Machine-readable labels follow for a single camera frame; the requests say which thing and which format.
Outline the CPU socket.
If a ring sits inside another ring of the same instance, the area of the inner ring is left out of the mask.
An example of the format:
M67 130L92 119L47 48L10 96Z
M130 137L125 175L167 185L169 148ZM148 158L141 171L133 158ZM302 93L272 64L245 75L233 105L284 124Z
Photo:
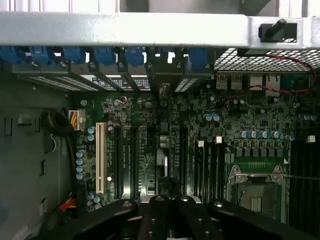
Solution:
M226 178L224 199L256 213L285 223L287 183L283 167L276 164L269 172L243 171L233 164Z

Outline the white PCI expansion slot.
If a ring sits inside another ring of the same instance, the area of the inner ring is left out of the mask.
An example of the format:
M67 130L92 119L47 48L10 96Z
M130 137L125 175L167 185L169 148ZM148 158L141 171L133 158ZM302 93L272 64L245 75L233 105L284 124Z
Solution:
M97 122L96 129L96 193L104 194L107 189L107 123Z

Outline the green motherboard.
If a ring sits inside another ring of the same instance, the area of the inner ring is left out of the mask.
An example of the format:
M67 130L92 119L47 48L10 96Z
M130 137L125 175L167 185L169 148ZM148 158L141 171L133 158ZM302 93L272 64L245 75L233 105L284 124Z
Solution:
M79 217L120 199L156 194L157 96L82 93L69 113ZM314 234L320 226L320 72L217 75L172 95L173 171L183 195L204 205L225 200L231 167L283 168L286 222ZM96 123L106 123L106 190L96 193Z

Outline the open grey PC case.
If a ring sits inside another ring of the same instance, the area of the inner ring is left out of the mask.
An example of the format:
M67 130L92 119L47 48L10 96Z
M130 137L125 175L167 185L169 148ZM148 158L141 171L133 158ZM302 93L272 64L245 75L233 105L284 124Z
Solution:
M69 113L83 93L152 93L156 48L175 48L173 93L195 92L218 75L320 72L320 0L281 14L281 0L0 0L0 240L31 240L76 220L74 127ZM261 42L261 24L297 24L296 40ZM33 61L29 47L45 47L49 61ZM80 62L63 47L79 47ZM98 63L94 48L113 47L115 63ZM126 47L142 47L132 66ZM193 69L189 48L206 48L207 65ZM193 240L170 199L166 240Z

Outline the black chassis latch tab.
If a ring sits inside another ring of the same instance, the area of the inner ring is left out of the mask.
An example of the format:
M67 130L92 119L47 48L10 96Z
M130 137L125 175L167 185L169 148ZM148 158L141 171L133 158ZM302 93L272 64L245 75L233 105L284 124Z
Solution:
M283 43L285 40L297 39L297 24L288 23L285 19L277 22L263 23L258 28L261 43Z

